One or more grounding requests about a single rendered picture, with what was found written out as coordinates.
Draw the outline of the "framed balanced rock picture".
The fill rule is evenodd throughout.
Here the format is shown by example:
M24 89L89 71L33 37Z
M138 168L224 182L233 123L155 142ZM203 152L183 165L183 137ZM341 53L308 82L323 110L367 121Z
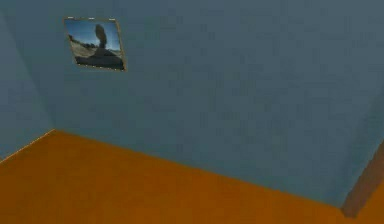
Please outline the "framed balanced rock picture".
M63 19L70 49L77 65L126 71L127 64L116 19Z

